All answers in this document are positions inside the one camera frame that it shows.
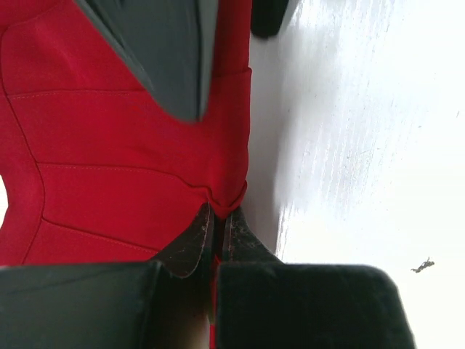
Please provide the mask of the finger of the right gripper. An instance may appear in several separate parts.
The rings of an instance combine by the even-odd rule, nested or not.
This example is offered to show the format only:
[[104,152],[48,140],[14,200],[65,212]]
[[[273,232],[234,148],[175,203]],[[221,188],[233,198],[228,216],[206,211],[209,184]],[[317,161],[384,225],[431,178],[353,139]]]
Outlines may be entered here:
[[276,37],[291,22],[299,0],[253,0],[251,33],[258,39]]
[[218,1],[77,1],[157,104],[199,122],[209,102]]

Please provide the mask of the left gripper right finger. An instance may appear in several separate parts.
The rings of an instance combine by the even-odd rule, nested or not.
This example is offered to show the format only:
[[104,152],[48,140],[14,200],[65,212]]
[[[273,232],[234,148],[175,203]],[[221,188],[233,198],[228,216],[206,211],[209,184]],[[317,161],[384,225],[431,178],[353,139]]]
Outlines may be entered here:
[[218,348],[413,348],[394,281],[367,265],[286,264],[236,209],[217,272]]

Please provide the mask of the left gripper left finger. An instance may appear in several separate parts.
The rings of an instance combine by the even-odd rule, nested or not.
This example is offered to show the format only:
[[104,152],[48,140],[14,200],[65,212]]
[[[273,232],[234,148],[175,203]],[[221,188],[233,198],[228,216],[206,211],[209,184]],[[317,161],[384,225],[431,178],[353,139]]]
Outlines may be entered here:
[[1,269],[3,348],[207,348],[208,204],[142,262]]

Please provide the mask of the red skirt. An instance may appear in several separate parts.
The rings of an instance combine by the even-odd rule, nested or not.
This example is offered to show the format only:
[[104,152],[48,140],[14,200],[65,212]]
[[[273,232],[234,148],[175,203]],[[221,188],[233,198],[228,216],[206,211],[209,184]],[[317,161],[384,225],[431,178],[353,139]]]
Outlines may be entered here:
[[208,204],[215,237],[246,192],[251,1],[218,1],[209,102],[180,121],[77,1],[1,3],[1,269],[142,262]]

